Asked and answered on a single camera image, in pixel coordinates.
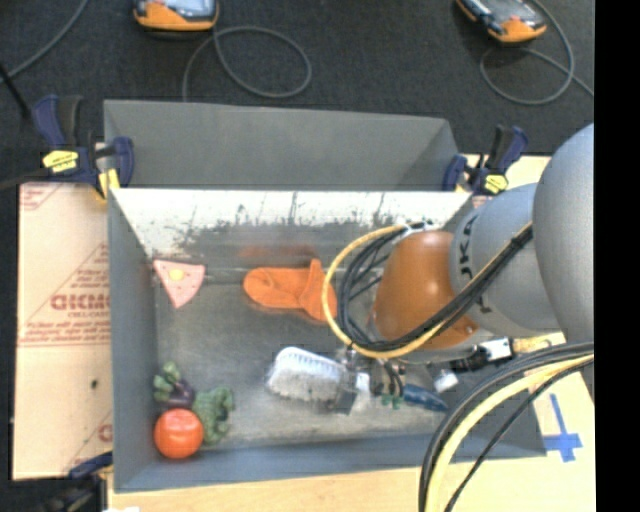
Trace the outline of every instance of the black cable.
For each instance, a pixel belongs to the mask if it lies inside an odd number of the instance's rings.
[[[473,464],[473,466],[469,470],[469,473],[467,474],[467,476],[464,478],[462,483],[454,491],[451,499],[447,503],[447,506],[445,507],[443,512],[452,512],[453,507],[455,506],[456,502],[460,498],[460,495],[462,494],[462,491],[464,491],[464,488],[467,486],[467,484],[469,483],[469,481],[471,480],[473,475],[476,473],[476,471],[478,471],[478,469],[480,468],[480,465],[486,460],[486,458],[488,457],[488,455],[491,452],[491,450],[495,447],[495,445],[497,445],[504,438],[504,436],[509,431],[511,426],[515,423],[515,421],[520,416],[522,416],[524,411],[527,410],[527,408],[531,405],[531,403],[536,398],[538,398],[540,395],[542,395],[542,393],[544,393],[547,389],[549,389],[553,384],[555,384],[559,380],[561,380],[561,379],[567,377],[568,375],[571,375],[571,374],[573,374],[573,373],[575,373],[577,371],[580,371],[580,370],[582,370],[582,369],[584,369],[584,368],[586,368],[588,366],[591,366],[591,365],[593,365],[593,361],[586,361],[586,362],[581,363],[581,364],[579,364],[579,365],[577,365],[577,366],[575,366],[573,368],[569,368],[569,369],[564,370],[564,371],[562,371],[560,373],[557,373],[554,376],[550,377],[549,380],[547,380],[545,383],[543,383],[542,385],[538,386],[538,388],[535,391],[530,393],[529,396],[511,414],[511,416],[502,424],[502,426],[500,427],[500,429],[498,429],[498,431],[495,433],[495,435],[489,440],[489,442],[487,443],[486,447],[484,448],[484,450],[482,450],[482,452],[480,453],[480,455],[476,459],[475,463]]]
[[[493,375],[485,378],[463,396],[455,408],[450,409],[447,416],[438,425],[433,434],[422,463],[420,475],[420,489],[418,494],[419,510],[424,510],[426,492],[429,487],[431,470],[440,451],[449,436],[455,431],[456,425],[466,415],[468,408],[488,390],[502,385],[505,381],[521,375],[525,371],[534,370],[549,364],[567,361],[576,357],[593,354],[594,342],[571,342],[554,345],[549,348],[533,352],[506,363]]]
[[[529,0],[532,4],[534,4],[535,6],[537,6],[542,12],[544,12],[544,14],[547,16],[547,18],[549,19],[549,21],[551,22],[552,26],[557,30],[558,34],[560,35],[560,39],[562,41],[562,44],[565,48],[565,51],[567,53],[567,61],[568,61],[568,67],[565,68],[564,66],[562,66],[561,64],[559,64],[558,62],[556,62],[555,60],[553,60],[551,57],[548,57],[540,52],[538,52],[537,50],[533,50],[530,48],[524,48],[524,47],[517,47],[517,48],[512,48],[512,49],[517,49],[519,51],[522,51],[524,53],[527,53],[529,55],[533,55],[534,57],[537,57],[551,65],[553,65],[554,67],[558,68],[559,70],[563,71],[564,73],[566,73],[566,78],[564,80],[564,82],[562,83],[562,85],[559,87],[559,89],[545,97],[545,98],[540,98],[540,99],[535,99],[535,100],[527,100],[527,99],[522,99],[522,98],[517,98],[515,96],[512,96],[510,94],[507,94],[506,92],[504,92],[503,90],[499,89],[489,78],[489,75],[487,74],[486,68],[485,68],[485,61],[486,59],[489,57],[489,55],[493,54],[496,51],[496,48],[490,48],[489,50],[487,50],[481,57],[480,59],[480,73],[482,74],[482,78],[485,80],[485,82],[487,83],[487,85],[491,88],[491,90],[493,90],[495,93],[499,94],[500,96],[502,96],[503,98],[513,102],[513,103],[518,103],[520,105],[525,105],[525,106],[538,106],[538,105],[545,105],[547,103],[551,103],[552,101],[556,100],[557,98],[559,98],[562,94],[564,94],[564,92],[567,90],[567,88],[569,87],[569,85],[571,85],[571,82],[576,82],[578,85],[580,85],[589,95],[591,95],[592,97],[594,96],[594,92],[589,88],[589,86],[587,86],[582,80],[580,80],[579,78],[577,78],[576,76],[574,76],[574,71],[575,71],[575,61],[574,61],[574,57],[573,57],[573,49],[571,48],[571,44],[569,43],[569,40],[567,39],[567,36],[564,34],[564,31],[562,30],[562,28],[560,27],[560,24],[555,20],[555,18],[551,15],[551,13],[538,1],[536,0]]]
[[[244,80],[242,80],[236,73],[233,72],[233,70],[227,63],[227,60],[224,58],[224,54],[222,52],[221,45],[220,45],[220,39],[222,37],[228,36],[231,34],[242,33],[242,32],[266,34],[273,38],[280,39],[281,41],[291,46],[300,55],[300,58],[302,59],[306,69],[306,74],[302,83],[298,87],[290,91],[278,93],[278,92],[271,92],[271,91],[258,89],[257,87],[253,87],[249,85],[247,82],[245,82]],[[198,46],[198,48],[196,48],[193,54],[191,54],[189,61],[187,62],[187,66],[185,68],[184,74],[182,75],[182,101],[188,101],[189,74],[191,72],[191,67],[193,66],[193,63],[195,62],[196,57],[200,54],[200,52],[211,43],[213,43],[214,45],[216,55],[218,56],[218,60],[220,61],[220,64],[222,65],[226,73],[229,75],[229,77],[234,82],[236,82],[240,87],[257,96],[261,96],[263,98],[272,98],[272,99],[290,98],[292,96],[300,94],[304,89],[307,88],[307,86],[311,82],[311,74],[312,74],[311,62],[309,61],[309,58],[305,54],[304,50],[293,39],[285,36],[284,34],[281,34],[280,32],[276,32],[275,30],[256,27],[253,25],[242,25],[239,27],[230,27],[220,31],[218,31],[216,29],[216,26],[214,25],[211,29],[211,36],[205,39],[204,42],[200,46]]]
[[[348,266],[345,275],[343,276],[343,280],[340,284],[338,294],[338,324],[350,339],[352,339],[355,343],[357,343],[359,346],[362,346],[363,348],[374,349],[380,352],[396,350],[398,348],[406,346],[408,343],[411,343],[417,337],[421,336],[425,332],[430,331],[442,322],[444,323],[434,333],[432,339],[441,332],[444,332],[461,316],[463,316],[469,310],[469,308],[471,308],[478,297],[480,297],[486,291],[493,280],[504,269],[509,261],[511,261],[511,259],[517,254],[517,252],[520,251],[520,249],[522,249],[524,245],[526,245],[530,240],[533,239],[533,228],[531,225],[528,225],[520,233],[514,236],[510,240],[509,244],[493,258],[493,260],[485,267],[485,269],[483,269],[480,274],[476,276],[476,280],[473,285],[464,289],[447,305],[440,309],[440,311],[435,313],[421,325],[404,334],[403,336],[400,336],[393,340],[371,340],[369,336],[367,336],[362,331],[362,329],[352,329],[354,323],[350,320],[348,313],[348,297],[350,296],[350,287],[355,280],[354,276],[359,275],[359,266],[361,266],[363,262],[366,261],[370,254],[377,252],[382,245],[389,243],[394,238],[402,234],[404,234],[403,231],[391,233],[371,242],[354,258],[354,260]]]
[[[88,3],[89,3],[89,0],[82,0],[78,8],[75,10],[73,16],[71,16],[71,18],[67,21],[64,27],[62,27],[62,29],[53,37],[53,39],[51,39],[51,41],[49,41],[44,47],[38,50],[34,55],[32,55],[27,60],[22,62],[18,67],[10,70],[8,72],[9,77],[10,78],[15,77],[18,73],[21,73],[22,71],[27,69],[29,66],[33,65],[37,60],[42,58],[55,45],[57,45],[60,42],[60,40],[69,32],[69,30],[71,30],[71,27],[73,27],[73,25],[78,20],[80,15],[84,12]]]

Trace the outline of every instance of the blue clamp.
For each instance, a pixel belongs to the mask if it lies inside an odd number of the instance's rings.
[[[75,124],[81,100],[80,96],[58,97],[51,94],[32,108],[36,129],[49,146],[49,153],[42,159],[43,167],[52,181],[88,183],[106,197],[109,186],[126,186],[131,181],[133,142],[129,137],[118,136],[97,151],[79,146],[75,138]],[[96,165],[96,160],[102,157],[115,160],[106,171]]]
[[[522,129],[498,125],[487,159],[480,155],[475,167],[470,167],[465,156],[454,155],[445,169],[442,190],[453,191],[460,185],[473,195],[495,196],[504,192],[509,184],[505,176],[507,170],[528,144],[529,139]]]

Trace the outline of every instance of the blue tape cross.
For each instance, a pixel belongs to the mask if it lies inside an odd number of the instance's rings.
[[[544,447],[547,451],[558,450],[560,452],[560,456],[562,457],[562,462],[572,462],[576,460],[576,457],[573,454],[573,450],[575,448],[582,448],[580,436],[578,434],[569,434],[567,432],[564,420],[562,419],[562,413],[560,412],[560,405],[558,405],[558,397],[553,393],[551,393],[549,396],[551,398],[551,405],[553,405],[553,410],[556,413],[558,425],[560,425],[560,434],[542,436]]]

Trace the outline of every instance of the black carpet floor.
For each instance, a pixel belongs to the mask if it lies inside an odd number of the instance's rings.
[[[47,94],[81,95],[81,138],[102,134],[105,99],[162,99],[233,105],[410,114],[449,121],[458,149],[487,152],[497,124],[517,125],[529,138],[527,153],[551,155],[594,121],[594,98],[575,81],[555,100],[523,105],[504,98],[484,81],[482,56],[494,83],[515,98],[548,98],[567,75],[521,50],[499,48],[472,25],[452,0],[228,0],[218,30],[255,26],[290,38],[312,69],[309,85],[287,98],[266,98],[239,86],[226,73],[214,46],[193,61],[202,44],[150,37],[132,16],[130,0],[0,3],[0,63],[29,105]],[[545,0],[572,55],[574,76],[591,89],[595,80],[595,1]],[[79,13],[57,44],[32,59]],[[286,93],[300,85],[305,67],[281,40],[264,33],[232,33],[220,40],[225,59],[251,86]],[[525,45],[562,66],[567,49],[551,25]],[[39,167],[43,141],[9,88],[0,83],[0,181]],[[0,459],[10,457],[16,301],[16,191],[0,191]],[[50,486],[8,486],[0,475],[0,510],[26,510]]]

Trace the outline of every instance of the white brush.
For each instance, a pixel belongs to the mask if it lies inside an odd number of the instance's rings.
[[[324,403],[341,412],[361,408],[370,396],[367,374],[356,374],[344,364],[298,347],[278,353],[266,386],[277,395]]]

